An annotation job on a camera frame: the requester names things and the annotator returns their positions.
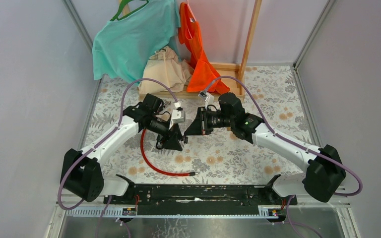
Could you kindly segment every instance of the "turquoise shirt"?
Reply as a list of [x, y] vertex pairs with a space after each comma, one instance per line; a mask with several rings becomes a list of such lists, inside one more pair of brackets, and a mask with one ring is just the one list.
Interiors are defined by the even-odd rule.
[[103, 74], [130, 83], [142, 78], [155, 51], [168, 45], [176, 53], [180, 27], [175, 0], [150, 0], [120, 21], [109, 21], [93, 43], [94, 80]]

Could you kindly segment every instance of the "wooden rack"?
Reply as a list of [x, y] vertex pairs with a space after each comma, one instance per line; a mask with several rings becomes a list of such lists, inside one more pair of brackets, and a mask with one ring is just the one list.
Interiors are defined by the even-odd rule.
[[[261, 3], [262, 3], [262, 0], [255, 0], [254, 10], [252, 12], [251, 24], [249, 25], [248, 36], [246, 38], [245, 51], [243, 52], [242, 63], [236, 64], [236, 63], [211, 62], [212, 66], [214, 66], [214, 68], [218, 71], [218, 73], [221, 76], [224, 76], [224, 75], [232, 76], [240, 80], [242, 83], [245, 83], [245, 69], [246, 69], [246, 64], [248, 62], [249, 52], [251, 51], [252, 40], [254, 38], [254, 32], [256, 28], [257, 18], [259, 16]], [[122, 11], [123, 15], [126, 15], [129, 12], [130, 12], [129, 6], [126, 6]], [[236, 94], [238, 98], [240, 99], [245, 98], [245, 90], [241, 87], [239, 83], [237, 83], [236, 81], [232, 79], [227, 79], [227, 78], [222, 79], [222, 81], [230, 88], [230, 92]], [[157, 97], [166, 97], [166, 96], [170, 96], [170, 93], [159, 92], [159, 93], [154, 93], [154, 95]], [[188, 93], [186, 92], [186, 89], [184, 89], [182, 92], [175, 93], [175, 95], [177, 98], [182, 98], [182, 99], [198, 98], [198, 93]], [[213, 95], [216, 100], [220, 96], [219, 94], [213, 94]]]

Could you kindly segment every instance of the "orange tank top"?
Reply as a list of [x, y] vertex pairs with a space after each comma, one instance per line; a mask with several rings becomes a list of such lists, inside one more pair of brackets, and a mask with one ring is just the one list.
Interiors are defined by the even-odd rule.
[[[191, 17], [190, 10], [186, 3], [180, 4], [179, 42], [185, 44], [191, 53], [190, 65], [195, 69], [192, 79], [189, 82], [187, 92], [200, 92], [204, 90], [220, 74], [209, 63], [203, 50], [202, 35], [199, 23]], [[212, 85], [208, 92], [218, 92], [224, 94], [230, 91], [221, 80]]]

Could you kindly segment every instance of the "white wall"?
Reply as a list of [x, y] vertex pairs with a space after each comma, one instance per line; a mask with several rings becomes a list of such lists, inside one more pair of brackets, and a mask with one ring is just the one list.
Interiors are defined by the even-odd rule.
[[381, 237], [381, 1], [339, 0], [300, 73], [322, 141], [364, 182], [350, 198], [360, 233]]
[[0, 0], [0, 238], [43, 237], [95, 86], [62, 1]]
[[[94, 39], [118, 10], [119, 0], [71, 0]], [[131, 9], [142, 4], [130, 3]], [[210, 61], [240, 62], [254, 0], [190, 0]], [[263, 0], [249, 63], [294, 62], [327, 0]], [[185, 50], [182, 56], [188, 55]]]

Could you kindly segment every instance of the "red hose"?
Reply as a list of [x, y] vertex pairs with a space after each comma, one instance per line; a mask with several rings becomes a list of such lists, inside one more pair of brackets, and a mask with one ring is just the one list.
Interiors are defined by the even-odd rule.
[[158, 169], [154, 165], [152, 165], [149, 162], [149, 160], [147, 159], [147, 156], [145, 155], [145, 152], [144, 152], [145, 131], [146, 131], [146, 129], [142, 130], [142, 135], [141, 135], [141, 154], [142, 154], [142, 157], [144, 158], [145, 162], [148, 164], [149, 167], [151, 167], [153, 170], [155, 170], [161, 174], [168, 175], [168, 176], [194, 176], [195, 175], [195, 172], [191, 172], [191, 173], [170, 173], [170, 172], [162, 171], [161, 169]]

